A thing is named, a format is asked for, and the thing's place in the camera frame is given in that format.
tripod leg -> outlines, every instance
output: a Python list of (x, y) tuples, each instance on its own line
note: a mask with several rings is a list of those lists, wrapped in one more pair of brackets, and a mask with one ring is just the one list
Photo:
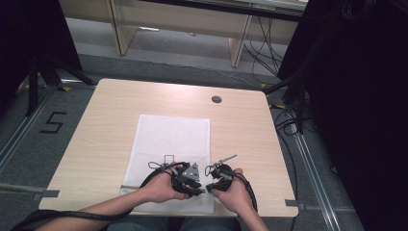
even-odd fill
[(44, 57), (51, 63), (53, 63), (55, 66), (58, 66), (62, 69), (64, 69), (66, 72), (68, 72), (69, 74), (71, 74), (72, 76), (74, 76), (75, 78), (81, 80), (82, 82), (88, 84), (88, 85), (96, 85), (96, 83), (91, 80), (90, 78), (88, 78), (87, 76), (85, 76), (83, 73), (79, 72), (78, 70), (70, 67), (67, 64), (64, 64), (63, 62), (61, 62), (60, 60), (58, 60), (55, 57), (52, 57), (50, 55), (46, 55), (44, 54)]
[(276, 85), (274, 85), (274, 86), (272, 86), (272, 87), (270, 87), (268, 89), (263, 90), (263, 93), (264, 94), (270, 94), (270, 93), (273, 93), (273, 92), (275, 92), (277, 90), (280, 90), (280, 89), (284, 88), (285, 86), (287, 86), (288, 84), (291, 83), (291, 81), (293, 80), (293, 77), (294, 77), (294, 75), (287, 78), (287, 79), (285, 79), (285, 80), (283, 80), (283, 81), (281, 81), (279, 84), (276, 84)]

person's left hand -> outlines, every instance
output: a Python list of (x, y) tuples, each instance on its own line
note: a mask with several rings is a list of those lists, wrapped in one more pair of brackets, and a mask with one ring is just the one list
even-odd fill
[(187, 199), (189, 196), (185, 193), (175, 191), (171, 187), (171, 169), (167, 169), (168, 173), (159, 173), (153, 177), (143, 188), (146, 192), (147, 200), (149, 202), (162, 203), (170, 199)]

forearm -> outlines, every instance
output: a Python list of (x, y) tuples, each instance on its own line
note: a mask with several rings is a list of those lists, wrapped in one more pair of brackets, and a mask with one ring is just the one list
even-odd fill
[(265, 225), (264, 221), (258, 215), (258, 213), (251, 209), (248, 211), (243, 211), (238, 214), (238, 216), (245, 222), (246, 226), (248, 226), (249, 230), (251, 231), (268, 231), (267, 226)]
[[(138, 190), (89, 206), (81, 211), (106, 216), (119, 215), (147, 202), (147, 196), (145, 191)], [(85, 218), (58, 218), (45, 224), (39, 230), (99, 230), (108, 223), (108, 221)]]

metal rod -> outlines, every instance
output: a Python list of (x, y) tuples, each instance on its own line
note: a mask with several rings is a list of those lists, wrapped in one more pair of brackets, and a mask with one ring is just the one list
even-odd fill
[[(289, 112), (287, 116), (288, 118), (294, 118), (293, 112)], [(315, 191), (324, 220), (326, 221), (327, 228), (329, 231), (340, 231), (341, 228), (339, 220), (337, 219), (336, 212), (333, 209), (326, 190), (321, 183), (318, 170), (315, 166), (315, 162), (313, 161), (307, 143), (302, 134), (296, 133), (298, 130), (295, 124), (292, 124), (292, 130), (295, 133), (294, 137), (297, 147), (299, 148), (303, 163), (306, 166), (307, 173), (309, 175), (313, 190)]]
[(38, 106), (29, 116), (26, 116), (18, 128), (15, 130), (12, 137), (0, 151), (0, 173), (4, 170), (7, 163), (10, 161), (18, 147), (21, 145), (24, 138), (29, 133), (34, 122), (37, 120), (38, 116), (43, 110), (46, 101), (55, 92), (56, 87), (47, 87), (44, 93), (41, 95), (38, 101)]

gray floor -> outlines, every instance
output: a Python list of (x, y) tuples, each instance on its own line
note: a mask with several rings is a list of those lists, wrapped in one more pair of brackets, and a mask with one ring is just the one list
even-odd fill
[[(261, 83), (275, 84), (279, 80), (272, 77), (258, 64), (253, 66), (253, 59), (248, 53), (242, 53), (240, 66), (231, 67), (227, 38), (203, 35), (191, 36), (188, 33), (170, 31), (138, 31), (130, 49), (123, 57), (118, 57), (111, 25), (67, 20), (74, 38), (84, 72), (94, 80), (101, 78), (120, 78), (213, 86), (232, 89), (259, 90)], [(254, 42), (256, 48), (262, 43)], [(286, 46), (273, 45), (281, 56)], [(72, 78), (61, 72), (63, 78)], [(46, 188), (64, 150), (75, 131), (82, 113), (88, 105), (93, 89), (84, 84), (72, 84), (69, 91), (55, 91), (40, 113), (24, 142), (18, 148), (7, 167), (0, 172), (0, 184)], [(268, 96), (268, 102), (280, 104), (285, 90)], [(0, 146), (4, 146), (18, 124), (24, 118), (28, 92), (23, 89), (0, 115)], [(54, 125), (46, 124), (53, 112), (64, 112), (55, 119), (64, 123), (59, 133), (45, 134), (41, 130), (52, 130)], [(272, 109), (273, 119), (281, 110)], [(280, 116), (277, 122), (285, 118)], [(353, 210), (341, 180), (330, 170), (330, 158), (319, 138), (313, 120), (305, 123), (305, 139), (313, 155), (327, 194), (333, 204), (342, 230), (363, 230)], [(300, 157), (292, 136), (283, 134), (293, 154), (297, 174), (298, 200), (304, 205), (295, 220), (294, 230), (327, 230), (315, 192), (310, 183), (306, 168)], [(294, 187), (294, 170), (290, 153), (284, 141), (281, 147), (288, 172)], [(33, 192), (13, 192), (1, 190), (0, 230), (9, 230), (14, 224), (35, 211), (38, 200)], [(291, 218), (265, 218), (270, 230), (290, 230)]]

